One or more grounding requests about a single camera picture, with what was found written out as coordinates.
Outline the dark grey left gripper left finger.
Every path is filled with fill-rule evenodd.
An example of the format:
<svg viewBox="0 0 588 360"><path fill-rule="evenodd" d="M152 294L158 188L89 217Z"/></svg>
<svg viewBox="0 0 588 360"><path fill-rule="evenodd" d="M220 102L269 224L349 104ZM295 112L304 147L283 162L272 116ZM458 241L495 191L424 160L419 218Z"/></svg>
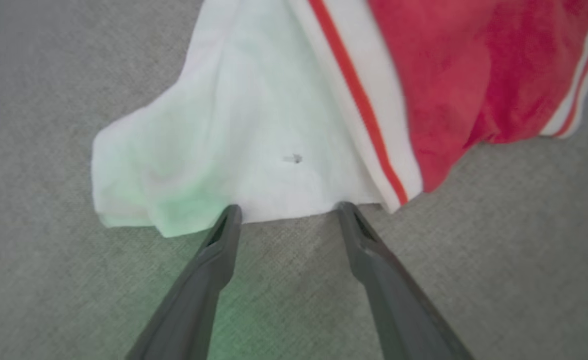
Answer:
<svg viewBox="0 0 588 360"><path fill-rule="evenodd" d="M220 293L236 266L243 212L221 212L128 351L127 360L206 360Z"/></svg>

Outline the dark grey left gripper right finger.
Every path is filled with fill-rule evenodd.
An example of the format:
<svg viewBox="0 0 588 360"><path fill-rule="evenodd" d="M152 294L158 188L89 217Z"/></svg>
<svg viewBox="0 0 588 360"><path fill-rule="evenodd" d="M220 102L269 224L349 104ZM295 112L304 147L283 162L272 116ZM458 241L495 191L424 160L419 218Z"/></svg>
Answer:
<svg viewBox="0 0 588 360"><path fill-rule="evenodd" d="M349 266L364 286L386 360L471 360L421 287L350 202L337 205Z"/></svg>

